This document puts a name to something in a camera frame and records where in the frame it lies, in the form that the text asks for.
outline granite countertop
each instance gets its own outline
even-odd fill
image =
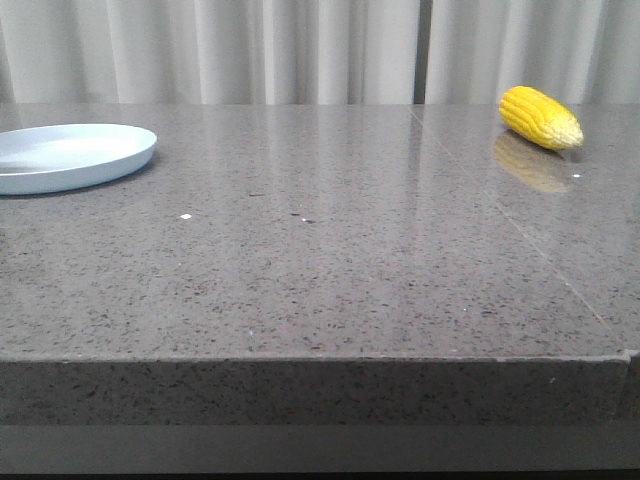
[[[640,417],[638,106],[560,155],[493,106],[2,105],[158,136],[0,197],[0,424]]]

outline white plate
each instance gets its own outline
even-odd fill
[[[0,194],[88,187],[138,170],[157,137],[112,124],[54,125],[0,133]]]

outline yellow corn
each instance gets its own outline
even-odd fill
[[[550,150],[582,145],[576,116],[567,107],[532,87],[513,87],[500,101],[504,123],[527,140]]]

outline curtain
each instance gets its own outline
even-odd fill
[[[0,0],[0,102],[640,102],[638,0]]]

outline light blue plate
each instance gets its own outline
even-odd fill
[[[157,137],[113,124],[53,125],[0,133],[0,194],[88,187],[144,166]]]

